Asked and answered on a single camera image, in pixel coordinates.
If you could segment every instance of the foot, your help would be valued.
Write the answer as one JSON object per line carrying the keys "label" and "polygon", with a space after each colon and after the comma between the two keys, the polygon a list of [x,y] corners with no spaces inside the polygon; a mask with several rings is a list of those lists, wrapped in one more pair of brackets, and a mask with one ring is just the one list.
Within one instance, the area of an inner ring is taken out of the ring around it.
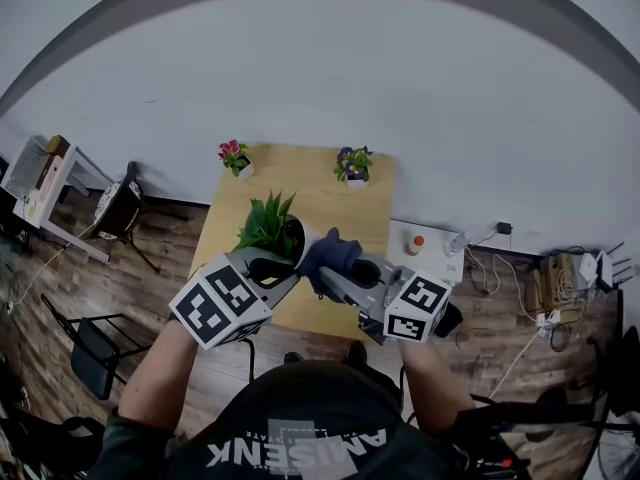
{"label": "foot", "polygon": [[302,356],[297,352],[287,352],[284,355],[284,364],[299,363],[300,361],[302,361]]}
{"label": "foot", "polygon": [[367,349],[361,341],[354,341],[347,351],[348,363],[367,364]]}

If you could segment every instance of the white marker cube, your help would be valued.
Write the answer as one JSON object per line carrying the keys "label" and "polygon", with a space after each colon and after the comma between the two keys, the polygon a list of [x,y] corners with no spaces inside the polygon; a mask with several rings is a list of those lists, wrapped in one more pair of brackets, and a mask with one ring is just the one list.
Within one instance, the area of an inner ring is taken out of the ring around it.
{"label": "white marker cube", "polygon": [[272,315],[224,254],[198,269],[169,307],[205,350],[246,338]]}
{"label": "white marker cube", "polygon": [[446,310],[451,286],[418,270],[384,313],[384,335],[425,343]]}

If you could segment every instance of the light wood tabletop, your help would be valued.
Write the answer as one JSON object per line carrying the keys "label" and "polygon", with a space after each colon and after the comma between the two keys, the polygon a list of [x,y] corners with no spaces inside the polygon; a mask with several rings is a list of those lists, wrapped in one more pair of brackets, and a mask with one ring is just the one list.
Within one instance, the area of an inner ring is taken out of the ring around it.
{"label": "light wood tabletop", "polygon": [[[321,235],[337,227],[340,237],[358,240],[363,250],[384,256],[387,252],[395,161],[386,155],[371,156],[371,180],[364,189],[349,189],[336,181],[337,149],[296,146],[251,146],[247,155],[255,175],[247,181],[225,170],[198,242],[191,272],[220,253],[231,252],[238,243],[238,228],[244,226],[251,198],[266,201],[269,191],[282,191],[283,200],[294,192],[289,213],[309,224]],[[280,302],[273,324],[352,339],[367,339],[358,329],[358,312],[327,298],[319,300],[307,279]]]}

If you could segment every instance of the wooden floor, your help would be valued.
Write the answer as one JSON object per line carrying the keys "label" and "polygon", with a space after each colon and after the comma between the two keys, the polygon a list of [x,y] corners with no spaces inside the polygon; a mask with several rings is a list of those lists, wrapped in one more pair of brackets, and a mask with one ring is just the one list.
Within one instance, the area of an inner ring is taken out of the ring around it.
{"label": "wooden floor", "polygon": [[[58,205],[54,220],[65,229],[80,233],[91,222],[98,196],[83,198],[71,192],[64,205]],[[71,247],[47,267],[34,283],[24,302],[11,315],[0,316],[0,347],[19,373],[29,392],[32,412],[59,422],[70,416],[93,416],[104,421],[118,403],[122,386],[116,382],[108,402],[96,401],[71,371],[71,343],[40,301],[45,293],[68,317],[124,313],[138,323],[147,341],[161,330],[169,312],[167,302],[180,289],[188,274],[206,209],[175,207],[188,216],[188,224],[147,213],[134,235],[162,272],[149,269],[131,248],[101,240],[97,245],[111,253],[111,261],[102,264]],[[16,272],[22,294],[37,270],[55,252],[57,245],[33,239],[33,255],[18,256],[1,246],[2,260]],[[491,256],[478,253],[490,264]],[[515,258],[504,255],[507,260]],[[532,322],[518,305],[515,282],[509,268],[497,262],[502,288],[487,297],[479,293],[465,273],[464,281],[453,291],[453,302],[464,316],[464,324],[447,339],[435,338],[438,348],[458,377],[475,394],[488,396],[509,364],[535,332]],[[7,276],[0,278],[0,296],[5,300]],[[593,335],[604,342],[615,324],[615,295],[600,297],[574,329],[569,347],[553,352],[539,338],[516,364],[496,395],[497,400],[535,401],[550,386],[566,386],[569,381],[594,371],[591,348],[585,344]],[[257,349],[256,375],[282,363],[284,354],[294,350],[306,358],[339,359],[349,343],[341,338],[298,333],[268,327],[254,336]],[[370,364],[398,379],[401,362],[396,344],[368,346]],[[248,347],[228,344],[200,351],[191,375],[187,402],[179,430],[192,436],[210,423],[225,405],[247,384]],[[123,363],[128,376],[137,361]],[[569,392],[571,401],[587,400],[588,391]],[[411,412],[410,403],[405,416]],[[585,461],[594,432],[571,426],[556,431],[546,442],[529,443],[524,436],[512,434],[508,442],[521,457],[532,460],[534,478],[576,478]]]}

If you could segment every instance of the white table leg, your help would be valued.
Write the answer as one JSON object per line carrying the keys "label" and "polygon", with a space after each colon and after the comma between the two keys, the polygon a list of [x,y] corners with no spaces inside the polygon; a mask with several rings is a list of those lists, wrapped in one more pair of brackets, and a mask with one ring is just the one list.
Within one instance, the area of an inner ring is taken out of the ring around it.
{"label": "white table leg", "polygon": [[113,180],[109,178],[106,174],[104,174],[100,169],[98,169],[93,163],[80,151],[76,149],[75,151],[75,161],[78,162],[82,168],[87,171],[91,176],[93,176],[96,180],[98,180],[103,188],[108,188],[113,185]]}
{"label": "white table leg", "polygon": [[80,183],[78,181],[78,178],[76,178],[73,174],[69,174],[67,176],[67,182],[78,192],[80,192],[84,197],[89,197],[89,191],[87,190],[87,187]]}
{"label": "white table leg", "polygon": [[61,227],[56,226],[53,222],[51,222],[49,220],[45,220],[42,223],[42,227],[45,228],[48,231],[51,231],[54,235],[59,236],[64,241],[72,243],[73,245],[75,245],[79,249],[82,249],[83,251],[85,251],[92,258],[95,258],[95,259],[97,259],[99,261],[102,261],[103,263],[108,263],[109,262],[109,255],[108,254],[96,249],[95,247],[91,247],[89,244],[87,244],[86,242],[83,242],[79,238],[76,238],[75,236],[73,236],[68,231],[65,231]]}

